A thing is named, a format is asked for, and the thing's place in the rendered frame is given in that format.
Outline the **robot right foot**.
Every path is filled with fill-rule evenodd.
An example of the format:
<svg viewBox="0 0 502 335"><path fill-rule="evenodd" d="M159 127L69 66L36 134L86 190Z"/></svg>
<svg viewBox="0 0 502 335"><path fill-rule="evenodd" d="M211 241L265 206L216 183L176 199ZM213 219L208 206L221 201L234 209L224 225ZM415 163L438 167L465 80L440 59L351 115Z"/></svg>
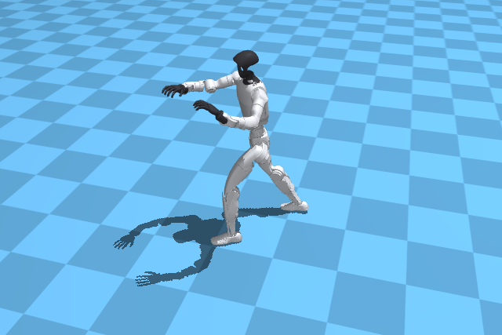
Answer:
<svg viewBox="0 0 502 335"><path fill-rule="evenodd" d="M309 210L308 204L305 201L302 201L302 202L300 201L300 205L295 205L293 202L288 202L288 203L283 203L280 206L281 206L281 209L288 210L288 211L294 211L294 210L307 211L307 210Z"/></svg>

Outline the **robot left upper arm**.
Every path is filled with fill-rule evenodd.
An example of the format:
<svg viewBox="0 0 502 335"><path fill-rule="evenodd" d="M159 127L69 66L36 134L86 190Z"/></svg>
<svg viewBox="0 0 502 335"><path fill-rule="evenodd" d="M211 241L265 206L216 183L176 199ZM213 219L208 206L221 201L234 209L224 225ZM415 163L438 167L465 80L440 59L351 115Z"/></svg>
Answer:
<svg viewBox="0 0 502 335"><path fill-rule="evenodd" d="M253 105L251 108L251 116L254 116L257 118L258 125L260 122L260 118L263 114L264 105L267 103L267 100L268 100L268 98L267 98L266 93L262 89L259 89L259 88L251 96L251 101L253 102ZM258 126L253 127L253 128L248 128L247 130L253 130L253 129L256 129L257 127Z"/></svg>

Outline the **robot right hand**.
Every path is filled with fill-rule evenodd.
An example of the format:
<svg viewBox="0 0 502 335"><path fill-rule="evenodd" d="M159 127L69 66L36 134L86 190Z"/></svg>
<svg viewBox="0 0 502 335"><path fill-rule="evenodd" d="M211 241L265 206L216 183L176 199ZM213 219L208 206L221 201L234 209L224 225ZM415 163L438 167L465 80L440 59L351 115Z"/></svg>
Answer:
<svg viewBox="0 0 502 335"><path fill-rule="evenodd" d="M164 91L165 91L165 93L164 93ZM165 86L164 89L162 90L162 93L164 93L164 95L166 95L166 93L168 92L167 96L169 96L172 91L173 91L173 94L172 94L171 98L173 98L173 95L176 92L178 92L180 94L179 96L182 96L182 94L188 92L188 88L186 88L182 84L179 84L178 86L177 85Z"/></svg>

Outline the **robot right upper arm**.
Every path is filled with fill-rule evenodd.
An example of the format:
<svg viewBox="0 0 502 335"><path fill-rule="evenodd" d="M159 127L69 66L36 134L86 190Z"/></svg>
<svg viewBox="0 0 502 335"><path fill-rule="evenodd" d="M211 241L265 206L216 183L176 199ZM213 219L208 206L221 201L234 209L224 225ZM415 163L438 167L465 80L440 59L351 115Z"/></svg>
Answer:
<svg viewBox="0 0 502 335"><path fill-rule="evenodd" d="M216 89L222 89L228 86L236 85L239 77L240 76L238 71L235 71L232 74L219 78L216 81L212 79L206 80L204 81L205 90L207 93L214 93Z"/></svg>

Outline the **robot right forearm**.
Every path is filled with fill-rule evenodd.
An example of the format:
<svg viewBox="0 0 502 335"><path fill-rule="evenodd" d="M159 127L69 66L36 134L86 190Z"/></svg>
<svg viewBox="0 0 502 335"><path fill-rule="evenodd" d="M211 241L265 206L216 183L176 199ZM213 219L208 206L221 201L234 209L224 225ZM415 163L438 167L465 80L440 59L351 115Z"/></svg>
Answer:
<svg viewBox="0 0 502 335"><path fill-rule="evenodd" d="M209 79L207 79L209 80ZM206 80L202 80L202 81L197 81L197 82L185 82L184 85L186 88L188 88L188 93L189 92L202 92L205 85L204 85L204 81ZM183 95L186 95L186 93L184 93Z"/></svg>

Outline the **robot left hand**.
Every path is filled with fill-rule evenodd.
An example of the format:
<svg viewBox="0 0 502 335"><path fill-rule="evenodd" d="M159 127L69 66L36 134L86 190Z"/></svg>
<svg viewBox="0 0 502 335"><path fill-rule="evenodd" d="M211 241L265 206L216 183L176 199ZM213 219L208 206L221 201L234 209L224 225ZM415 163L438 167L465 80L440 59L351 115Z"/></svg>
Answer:
<svg viewBox="0 0 502 335"><path fill-rule="evenodd" d="M222 124L226 124L227 123L227 119L223 116L224 112L223 111L219 111L212 104L209 104L209 103L205 102L204 100L197 100L197 101L195 101L195 103L193 104L193 106L195 106L195 108L197 107L196 111L198 109L205 109L209 113L211 113L212 115L215 115L217 121L221 122Z"/></svg>

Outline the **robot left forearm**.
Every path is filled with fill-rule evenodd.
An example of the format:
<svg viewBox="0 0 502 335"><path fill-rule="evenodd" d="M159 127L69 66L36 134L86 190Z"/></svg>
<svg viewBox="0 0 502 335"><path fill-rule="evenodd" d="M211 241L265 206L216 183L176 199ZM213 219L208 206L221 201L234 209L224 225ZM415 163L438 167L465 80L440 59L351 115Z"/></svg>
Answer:
<svg viewBox="0 0 502 335"><path fill-rule="evenodd" d="M229 126L231 128L239 128L242 130L258 126L258 120L254 116L239 118L230 116L227 113L223 113L223 116L227 119L227 123L222 124L221 122L219 122L222 126Z"/></svg>

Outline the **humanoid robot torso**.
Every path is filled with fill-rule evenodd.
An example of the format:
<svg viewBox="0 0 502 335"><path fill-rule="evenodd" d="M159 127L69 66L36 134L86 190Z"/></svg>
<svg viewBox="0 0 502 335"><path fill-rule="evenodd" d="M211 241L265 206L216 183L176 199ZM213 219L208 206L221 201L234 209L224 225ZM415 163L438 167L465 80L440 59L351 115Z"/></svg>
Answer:
<svg viewBox="0 0 502 335"><path fill-rule="evenodd" d="M253 82L253 80L248 80L249 83L253 83L250 85L245 85L243 84L242 80L244 78L239 77L237 80L237 97L238 101L240 104L240 108L242 111L243 117L250 117L251 116L251 108L253 105L253 102L251 101L251 96L253 95L256 90L262 89L266 95L267 95L267 90L263 82L260 80L260 83ZM256 84L254 84L256 83ZM268 102L264 105L263 109L263 114L260 118L259 125L256 129L250 130L249 133L249 138L251 145L260 145L262 143L265 143L267 145L267 150L269 149L270 146L270 139L267 133L267 130L264 128L264 125L267 124L268 122Z"/></svg>

